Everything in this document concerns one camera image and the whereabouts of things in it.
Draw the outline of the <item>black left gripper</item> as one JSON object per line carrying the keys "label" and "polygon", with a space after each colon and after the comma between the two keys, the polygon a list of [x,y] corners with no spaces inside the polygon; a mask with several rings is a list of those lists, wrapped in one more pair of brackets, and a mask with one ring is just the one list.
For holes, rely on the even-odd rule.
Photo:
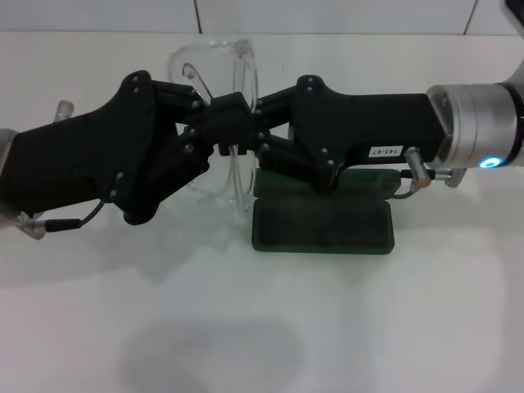
{"label": "black left gripper", "polygon": [[196,130],[176,131],[206,112],[189,85],[124,78],[95,111],[18,133],[11,145],[11,206],[28,215],[100,200],[132,225],[209,168],[213,147]]}

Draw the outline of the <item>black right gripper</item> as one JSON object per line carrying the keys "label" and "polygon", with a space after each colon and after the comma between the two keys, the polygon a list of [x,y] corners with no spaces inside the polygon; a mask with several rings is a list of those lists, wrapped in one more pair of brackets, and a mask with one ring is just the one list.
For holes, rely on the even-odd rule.
{"label": "black right gripper", "polygon": [[311,166],[308,179],[320,192],[334,189],[351,166],[403,163],[410,147],[429,163],[445,136],[424,93],[345,95],[315,75],[297,80],[291,131]]}

